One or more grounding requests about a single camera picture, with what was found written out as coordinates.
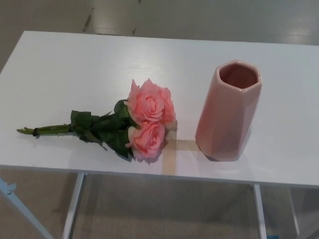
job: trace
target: masking tape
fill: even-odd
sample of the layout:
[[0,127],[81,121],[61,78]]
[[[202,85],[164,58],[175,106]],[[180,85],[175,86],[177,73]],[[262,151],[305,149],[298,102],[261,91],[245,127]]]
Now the masking tape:
[[177,121],[166,125],[166,145],[163,149],[162,175],[176,174],[176,151],[199,151],[195,140],[177,140]]

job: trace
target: hexagonal vase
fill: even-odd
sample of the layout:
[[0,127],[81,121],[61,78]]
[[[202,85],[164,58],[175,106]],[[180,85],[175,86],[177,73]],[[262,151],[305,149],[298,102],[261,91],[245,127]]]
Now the hexagonal vase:
[[261,85],[258,69],[250,64],[235,60],[216,68],[195,136],[203,154],[219,161],[237,159]]

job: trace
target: rose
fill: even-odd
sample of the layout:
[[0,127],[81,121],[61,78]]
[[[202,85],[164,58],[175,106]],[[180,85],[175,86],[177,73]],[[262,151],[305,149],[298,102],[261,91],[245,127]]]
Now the rose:
[[131,118],[139,125],[146,120],[160,123],[175,120],[169,89],[159,87],[150,79],[141,87],[132,80],[131,91],[125,104],[128,106]]
[[129,141],[126,147],[132,147],[137,159],[153,158],[157,155],[164,140],[165,126],[160,123],[145,121],[141,128],[128,129]]

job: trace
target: flower stem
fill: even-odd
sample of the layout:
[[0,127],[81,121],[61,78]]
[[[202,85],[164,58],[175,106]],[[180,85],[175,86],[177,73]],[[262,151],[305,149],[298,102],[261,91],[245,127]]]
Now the flower stem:
[[[33,134],[33,128],[21,128],[16,131],[24,134]],[[58,134],[58,133],[69,133],[69,125],[68,124],[60,124],[60,125],[52,125],[46,127],[40,127],[36,131],[36,135],[46,135],[46,134]]]

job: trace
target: table leg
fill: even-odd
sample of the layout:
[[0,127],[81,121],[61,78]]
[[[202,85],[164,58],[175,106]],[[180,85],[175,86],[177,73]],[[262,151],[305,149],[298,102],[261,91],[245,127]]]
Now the table leg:
[[267,239],[264,210],[263,210],[263,203],[261,200],[260,187],[258,184],[254,184],[253,188],[254,188],[257,218],[258,218],[258,224],[259,224],[259,227],[258,227],[259,237],[260,237],[260,239]]
[[76,214],[79,207],[79,199],[81,198],[81,193],[83,189],[83,185],[85,182],[87,173],[78,173],[76,183],[74,186],[73,196],[70,202],[68,216],[65,220],[64,230],[62,239],[70,239],[72,238],[74,225],[76,221]]
[[0,178],[0,192],[7,200],[15,206],[27,219],[34,225],[38,231],[46,239],[53,239],[51,234],[45,229],[45,227],[37,220],[37,218],[30,212],[30,210],[23,204],[23,202],[14,193],[15,184],[7,185],[6,182]]

